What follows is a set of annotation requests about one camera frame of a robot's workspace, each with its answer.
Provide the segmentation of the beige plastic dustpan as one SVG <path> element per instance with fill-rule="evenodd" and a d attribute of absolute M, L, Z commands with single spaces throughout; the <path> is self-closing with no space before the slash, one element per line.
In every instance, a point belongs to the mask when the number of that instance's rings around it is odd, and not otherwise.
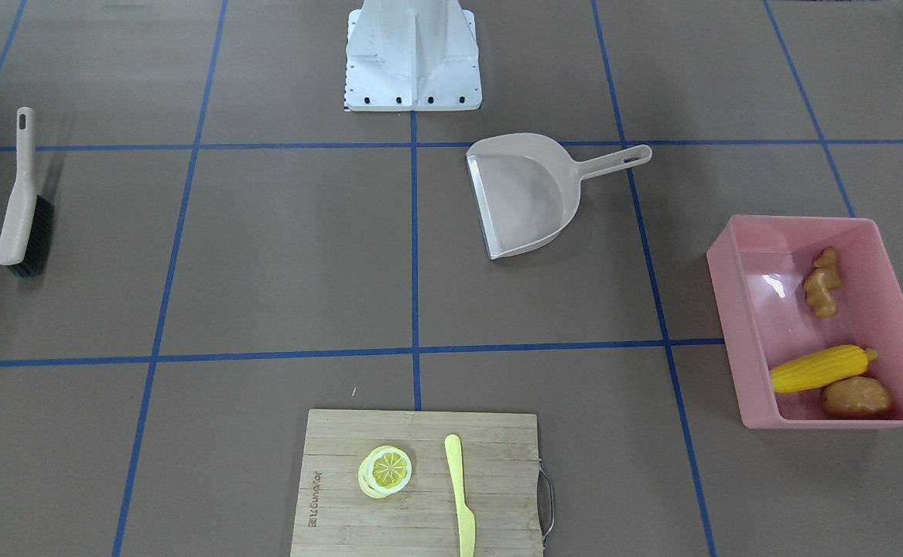
<path fill-rule="evenodd" d="M 576 161 L 559 142 L 536 133 L 475 142 L 466 165 L 487 257 L 514 257 L 553 241 L 577 214 L 583 181 L 650 159 L 649 145 L 635 145 Z"/>

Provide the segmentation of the tan ginger root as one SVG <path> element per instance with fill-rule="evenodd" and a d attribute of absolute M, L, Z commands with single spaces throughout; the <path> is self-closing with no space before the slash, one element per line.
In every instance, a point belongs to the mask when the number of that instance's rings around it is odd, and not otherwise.
<path fill-rule="evenodd" d="M 834 292 L 843 286 L 843 276 L 838 269 L 838 251 L 835 247 L 827 247 L 812 261 L 811 271 L 802 280 L 804 300 L 812 314 L 823 320 L 836 315 L 838 303 Z"/>

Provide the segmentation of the yellow corn cob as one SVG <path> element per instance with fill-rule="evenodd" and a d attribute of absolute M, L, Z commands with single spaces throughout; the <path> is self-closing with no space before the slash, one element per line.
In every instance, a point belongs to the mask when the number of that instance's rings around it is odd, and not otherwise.
<path fill-rule="evenodd" d="M 853 344 L 829 347 L 773 367 L 770 370 L 771 385 L 776 394 L 823 388 L 861 376 L 878 356 L 876 349 Z"/>

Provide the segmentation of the brown potato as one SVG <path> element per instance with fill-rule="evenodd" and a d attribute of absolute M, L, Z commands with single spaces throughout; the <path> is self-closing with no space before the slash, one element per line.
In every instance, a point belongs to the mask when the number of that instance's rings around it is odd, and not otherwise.
<path fill-rule="evenodd" d="M 822 391 L 823 411 L 838 419 L 871 419 L 894 407 L 894 396 L 876 378 L 856 376 L 832 383 Z"/>

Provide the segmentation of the beige hand brush black bristles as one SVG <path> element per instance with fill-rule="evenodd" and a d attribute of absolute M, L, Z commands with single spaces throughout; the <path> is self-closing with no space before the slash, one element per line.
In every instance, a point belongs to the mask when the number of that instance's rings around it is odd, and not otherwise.
<path fill-rule="evenodd" d="M 35 111 L 15 116 L 15 183 L 10 190 L 0 236 L 0 265 L 21 279 L 37 278 L 48 258 L 54 205 L 39 193 L 35 176 Z"/>

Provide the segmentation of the pink plastic bin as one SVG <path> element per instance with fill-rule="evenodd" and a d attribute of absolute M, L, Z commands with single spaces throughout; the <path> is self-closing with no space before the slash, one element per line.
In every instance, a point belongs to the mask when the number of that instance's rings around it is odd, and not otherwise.
<path fill-rule="evenodd" d="M 802 282 L 836 250 L 844 286 L 833 317 L 812 313 Z M 903 426 L 903 295 L 876 224 L 863 218 L 735 215 L 706 253 L 741 421 L 748 428 Z M 838 419 L 820 389 L 778 394 L 769 371 L 829 347 L 875 349 L 868 364 L 890 412 Z"/>

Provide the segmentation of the bamboo cutting board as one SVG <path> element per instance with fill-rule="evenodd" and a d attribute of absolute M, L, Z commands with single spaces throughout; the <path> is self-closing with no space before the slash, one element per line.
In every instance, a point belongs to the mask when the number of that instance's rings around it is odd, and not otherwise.
<path fill-rule="evenodd" d="M 293 519 L 292 556 L 457 556 L 453 483 L 445 452 L 458 435 L 463 498 L 476 519 L 477 556 L 540 556 L 539 421 L 535 415 L 313 409 Z M 405 489 L 366 496 L 358 468 L 371 451 L 409 455 Z"/>

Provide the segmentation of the yellow lemon slices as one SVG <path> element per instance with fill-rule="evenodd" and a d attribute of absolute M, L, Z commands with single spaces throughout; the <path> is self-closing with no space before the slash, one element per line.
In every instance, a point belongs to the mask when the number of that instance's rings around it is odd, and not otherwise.
<path fill-rule="evenodd" d="M 404 490 L 412 479 L 412 460 L 394 446 L 374 448 L 357 471 L 357 483 L 370 498 L 386 498 Z"/>

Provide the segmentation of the yellow plastic knife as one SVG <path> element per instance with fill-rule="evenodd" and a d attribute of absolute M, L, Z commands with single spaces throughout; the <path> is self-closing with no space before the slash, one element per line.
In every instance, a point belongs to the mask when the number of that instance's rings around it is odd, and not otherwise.
<path fill-rule="evenodd" d="M 459 556 L 474 556 L 477 522 L 474 512 L 467 504 L 464 453 L 460 437 L 457 434 L 447 435 L 444 439 L 444 448 L 455 503 Z"/>

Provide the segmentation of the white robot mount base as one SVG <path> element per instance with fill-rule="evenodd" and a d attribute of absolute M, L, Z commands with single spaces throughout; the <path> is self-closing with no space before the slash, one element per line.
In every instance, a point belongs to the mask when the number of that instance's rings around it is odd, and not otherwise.
<path fill-rule="evenodd" d="M 343 107 L 473 111 L 483 88 L 476 19 L 458 1 L 366 1 L 349 11 Z"/>

